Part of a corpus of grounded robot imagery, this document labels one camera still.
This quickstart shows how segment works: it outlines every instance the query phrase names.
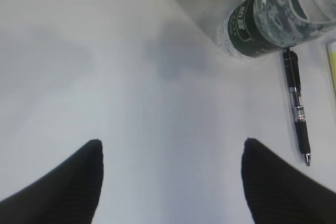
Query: green bottle label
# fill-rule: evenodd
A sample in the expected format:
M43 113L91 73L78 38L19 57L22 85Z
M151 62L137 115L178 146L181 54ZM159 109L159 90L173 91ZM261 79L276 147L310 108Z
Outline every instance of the green bottle label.
M274 51L281 50L259 32L253 16L255 0L245 0L236 8L228 22L228 34L233 46L243 55L258 57Z

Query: plastic water bottle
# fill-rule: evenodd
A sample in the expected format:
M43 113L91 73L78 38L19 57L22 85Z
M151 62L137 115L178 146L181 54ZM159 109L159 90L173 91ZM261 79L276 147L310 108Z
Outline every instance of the plastic water bottle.
M336 0L246 0L224 22L219 46L258 57L322 36L336 26Z

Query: pen tip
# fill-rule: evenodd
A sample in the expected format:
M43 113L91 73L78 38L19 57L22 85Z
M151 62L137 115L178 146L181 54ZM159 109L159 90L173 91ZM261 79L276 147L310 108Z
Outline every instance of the pen tip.
M304 161L307 166L310 166L310 153L304 154L303 157L305 158Z

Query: black pen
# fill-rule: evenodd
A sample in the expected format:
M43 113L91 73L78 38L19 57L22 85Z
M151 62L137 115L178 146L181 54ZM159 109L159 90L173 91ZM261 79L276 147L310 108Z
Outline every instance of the black pen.
M298 56L291 51L290 48L286 48L286 51L283 53L283 58L299 150L306 165L310 166L311 150L306 115L304 114L301 102L301 81L299 76Z

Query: pen grip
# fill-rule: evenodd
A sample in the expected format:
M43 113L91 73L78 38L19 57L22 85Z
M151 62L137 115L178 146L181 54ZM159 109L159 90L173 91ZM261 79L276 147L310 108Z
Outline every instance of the pen grip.
M296 122L295 128L297 132L299 150L301 154L310 153L311 150L310 150L310 145L309 145L309 138L308 138L306 122Z

